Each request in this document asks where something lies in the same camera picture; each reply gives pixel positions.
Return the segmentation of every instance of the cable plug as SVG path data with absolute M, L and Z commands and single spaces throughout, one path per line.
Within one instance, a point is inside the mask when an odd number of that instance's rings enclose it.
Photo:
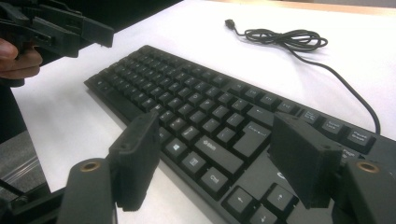
M 233 30 L 235 29 L 235 22 L 233 20 L 227 20 L 225 21 L 225 25 L 228 27 L 228 29 Z

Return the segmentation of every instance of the computer keyboard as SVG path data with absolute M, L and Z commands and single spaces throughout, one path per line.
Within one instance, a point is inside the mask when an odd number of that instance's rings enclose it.
M 395 141 L 151 46 L 85 84 L 126 124 L 157 111 L 162 160 L 229 223 L 332 223 L 332 204 L 305 209 L 270 161 L 275 112 L 340 143 L 342 162 L 395 171 Z

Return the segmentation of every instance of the keyboard cable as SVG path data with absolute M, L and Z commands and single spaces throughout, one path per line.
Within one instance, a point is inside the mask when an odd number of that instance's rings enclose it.
M 315 63 L 308 61 L 298 55 L 296 52 L 310 52 L 321 47 L 325 47 L 328 44 L 326 38 L 321 37 L 318 33 L 307 30 L 294 30 L 286 32 L 285 34 L 275 33 L 267 29 L 249 29 L 243 34 L 239 34 L 235 28 L 233 20 L 225 21 L 226 26 L 230 30 L 234 30 L 239 36 L 244 36 L 248 41 L 254 43 L 261 43 L 264 45 L 279 45 L 280 47 L 287 49 L 292 55 L 303 63 L 309 63 L 315 66 L 322 67 L 333 75 L 335 75 L 341 83 L 361 102 L 362 105 L 368 110 L 373 118 L 375 125 L 375 133 L 381 134 L 381 126 L 378 116 L 370 105 L 332 68 L 323 63 Z

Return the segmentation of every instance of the white table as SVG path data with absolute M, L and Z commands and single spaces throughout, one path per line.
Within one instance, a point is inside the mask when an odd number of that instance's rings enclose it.
M 318 32 L 329 45 L 306 59 L 338 71 L 373 107 L 382 134 L 396 139 L 396 17 L 267 5 L 185 1 L 115 35 L 113 48 L 91 45 L 77 59 L 41 68 L 14 89 L 51 190 L 64 187 L 70 168 L 103 158 L 125 125 L 83 81 L 144 45 L 163 49 L 372 131 L 364 107 L 328 71 L 301 63 L 278 47 L 245 43 L 228 30 L 267 28 Z M 162 162 L 143 207 L 119 211 L 120 223 L 222 223 Z

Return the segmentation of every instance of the finger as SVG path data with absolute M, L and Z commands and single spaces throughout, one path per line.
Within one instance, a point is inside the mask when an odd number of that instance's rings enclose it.
M 34 77 L 40 72 L 40 66 L 22 68 L 19 70 L 11 70 L 6 72 L 0 72 L 0 77 L 7 79 L 21 79 L 26 77 Z
M 39 66 L 43 63 L 41 55 L 35 49 L 26 49 L 18 60 L 1 60 L 0 71 L 13 71 Z
M 18 49 L 6 41 L 0 38 L 0 59 L 15 59 L 18 56 Z

